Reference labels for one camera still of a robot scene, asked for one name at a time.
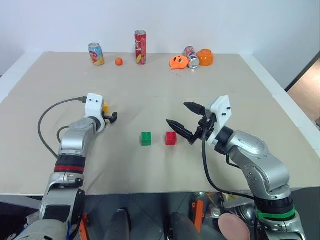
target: lego brick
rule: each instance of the lego brick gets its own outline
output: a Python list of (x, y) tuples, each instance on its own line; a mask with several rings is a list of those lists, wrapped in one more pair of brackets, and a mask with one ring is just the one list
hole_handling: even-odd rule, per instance
[(145, 131), (141, 133), (141, 145), (142, 146), (151, 146), (152, 138), (151, 132)]
[(165, 145), (174, 146), (177, 143), (177, 134), (174, 131), (167, 131), (165, 134)]

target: green block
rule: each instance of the green block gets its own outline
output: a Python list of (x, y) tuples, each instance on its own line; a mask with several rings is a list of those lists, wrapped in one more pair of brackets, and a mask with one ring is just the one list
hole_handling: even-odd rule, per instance
[(141, 133), (141, 145), (142, 146), (151, 146), (151, 132), (145, 131)]

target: coca-cola can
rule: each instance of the coca-cola can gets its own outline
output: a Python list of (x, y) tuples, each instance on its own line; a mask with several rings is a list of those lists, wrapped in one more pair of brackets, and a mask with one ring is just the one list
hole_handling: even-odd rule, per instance
[(183, 56), (185, 56), (189, 60), (188, 67), (191, 69), (195, 69), (199, 66), (200, 60), (192, 46), (187, 46), (183, 51)]
[(147, 56), (147, 33), (144, 30), (137, 30), (134, 33), (135, 39), (135, 62), (140, 65), (146, 64)]

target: robotic arm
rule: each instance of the robotic arm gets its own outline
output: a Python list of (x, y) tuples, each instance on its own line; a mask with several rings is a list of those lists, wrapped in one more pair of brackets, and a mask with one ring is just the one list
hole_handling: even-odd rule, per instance
[[(195, 134), (176, 121), (167, 120), (168, 124), (190, 144), (202, 139), (208, 145), (215, 145), (218, 153), (230, 156), (237, 164), (235, 167), (242, 170), (254, 196), (247, 197), (254, 199), (258, 220), (264, 228), (263, 239), (306, 240), (291, 197), (288, 169), (269, 152), (261, 139), (225, 126), (232, 115), (229, 97), (221, 96), (207, 108), (193, 102), (184, 105), (203, 116)], [(206, 168), (205, 164), (207, 178), (212, 183)]]
[(58, 152), (54, 173), (50, 175), (40, 209), (39, 221), (29, 226), (17, 240), (73, 239), (82, 218), (85, 191), (84, 170), (90, 143), (106, 125), (114, 123), (118, 114), (105, 116), (104, 99), (89, 93), (85, 116), (72, 123), (65, 133)]

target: orange ball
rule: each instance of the orange ball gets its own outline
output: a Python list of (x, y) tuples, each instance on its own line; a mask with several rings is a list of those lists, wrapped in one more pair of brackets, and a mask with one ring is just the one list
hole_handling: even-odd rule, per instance
[(122, 64), (124, 64), (124, 61), (121, 57), (118, 57), (116, 60), (115, 60), (115, 64), (117, 66), (121, 66)]

